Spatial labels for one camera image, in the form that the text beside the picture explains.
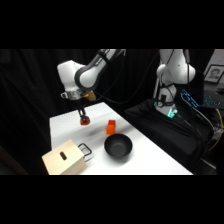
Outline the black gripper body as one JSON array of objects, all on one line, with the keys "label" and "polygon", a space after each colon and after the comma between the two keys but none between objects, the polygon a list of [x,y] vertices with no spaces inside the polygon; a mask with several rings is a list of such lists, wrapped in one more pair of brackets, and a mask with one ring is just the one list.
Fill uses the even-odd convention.
[{"label": "black gripper body", "polygon": [[87,104],[87,99],[85,97],[82,97],[77,101],[77,110],[80,116],[84,116],[86,114],[85,112],[86,104]]}]

